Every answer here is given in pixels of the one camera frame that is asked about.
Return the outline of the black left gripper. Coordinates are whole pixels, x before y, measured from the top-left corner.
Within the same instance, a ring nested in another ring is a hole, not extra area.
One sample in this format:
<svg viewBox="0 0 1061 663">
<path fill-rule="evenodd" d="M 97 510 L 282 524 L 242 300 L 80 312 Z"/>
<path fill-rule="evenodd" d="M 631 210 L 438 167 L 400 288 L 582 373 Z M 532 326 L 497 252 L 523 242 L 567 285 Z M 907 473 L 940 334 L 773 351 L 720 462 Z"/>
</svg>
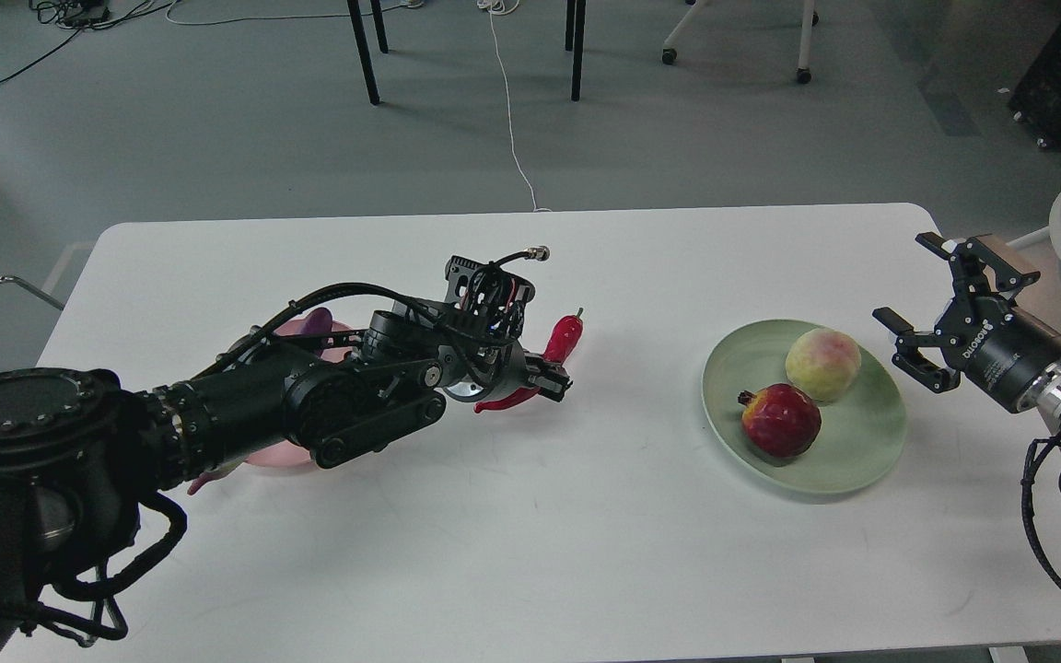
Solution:
<svg viewBox="0 0 1061 663">
<path fill-rule="evenodd" d="M 477 349 L 460 344 L 459 353 L 443 356 L 443 391 L 464 403 L 501 401 L 523 388 L 560 402 L 573 385 L 561 362 L 527 357 L 518 341 Z"/>
</svg>

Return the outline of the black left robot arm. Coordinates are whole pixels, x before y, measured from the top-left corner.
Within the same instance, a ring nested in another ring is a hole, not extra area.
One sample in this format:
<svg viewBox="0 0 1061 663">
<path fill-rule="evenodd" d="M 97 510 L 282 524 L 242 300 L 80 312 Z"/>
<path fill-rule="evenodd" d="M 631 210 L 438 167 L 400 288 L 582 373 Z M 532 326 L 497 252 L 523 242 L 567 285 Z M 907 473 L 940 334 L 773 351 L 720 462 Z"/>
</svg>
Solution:
<svg viewBox="0 0 1061 663">
<path fill-rule="evenodd" d="M 535 289 L 506 269 L 547 256 L 453 257 L 439 301 L 370 283 L 311 291 L 199 374 L 147 391 L 106 369 L 0 373 L 0 651 L 38 628 L 83 647 L 125 638 L 118 596 L 188 529 L 171 488 L 197 490 L 281 441 L 332 469 L 437 423 L 448 400 L 563 399 L 581 320 L 527 352 Z"/>
</svg>

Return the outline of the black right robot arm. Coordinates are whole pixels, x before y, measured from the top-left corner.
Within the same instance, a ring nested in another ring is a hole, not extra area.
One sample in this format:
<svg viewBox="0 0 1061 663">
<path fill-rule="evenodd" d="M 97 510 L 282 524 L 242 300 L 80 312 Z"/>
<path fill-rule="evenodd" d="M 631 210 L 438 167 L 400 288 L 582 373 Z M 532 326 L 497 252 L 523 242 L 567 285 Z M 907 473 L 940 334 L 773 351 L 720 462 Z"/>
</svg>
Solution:
<svg viewBox="0 0 1061 663">
<path fill-rule="evenodd" d="M 915 329 L 888 307 L 873 310 L 873 318 L 895 339 L 892 363 L 932 392 L 955 390 L 968 378 L 1003 411 L 1039 411 L 1056 420 L 1051 436 L 1027 448 L 1020 512 L 1037 563 L 1061 591 L 1061 575 L 1034 526 L 1037 471 L 1061 448 L 1061 334 L 1016 302 L 1017 293 L 1034 285 L 1040 272 L 997 235 L 947 240 L 922 232 L 916 240 L 947 263 L 952 295 L 946 309 L 929 331 Z"/>
</svg>

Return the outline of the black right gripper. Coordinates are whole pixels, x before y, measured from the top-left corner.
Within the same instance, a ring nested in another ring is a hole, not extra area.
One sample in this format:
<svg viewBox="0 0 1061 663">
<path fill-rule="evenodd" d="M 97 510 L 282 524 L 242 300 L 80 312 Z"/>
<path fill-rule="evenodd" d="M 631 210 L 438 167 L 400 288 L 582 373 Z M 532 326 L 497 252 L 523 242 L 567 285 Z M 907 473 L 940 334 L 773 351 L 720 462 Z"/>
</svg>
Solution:
<svg viewBox="0 0 1061 663">
<path fill-rule="evenodd" d="M 892 363 L 932 392 L 955 390 L 960 373 L 1010 413 L 1036 406 L 1036 383 L 1050 366 L 1061 367 L 1061 334 L 1016 306 L 1017 293 L 1041 272 L 997 235 L 945 239 L 919 232 L 916 242 L 947 261 L 954 297 L 939 315 L 936 332 L 947 341 L 947 366 L 922 348 L 938 348 L 934 332 L 921 334 L 888 307 L 872 318 L 893 336 Z"/>
</svg>

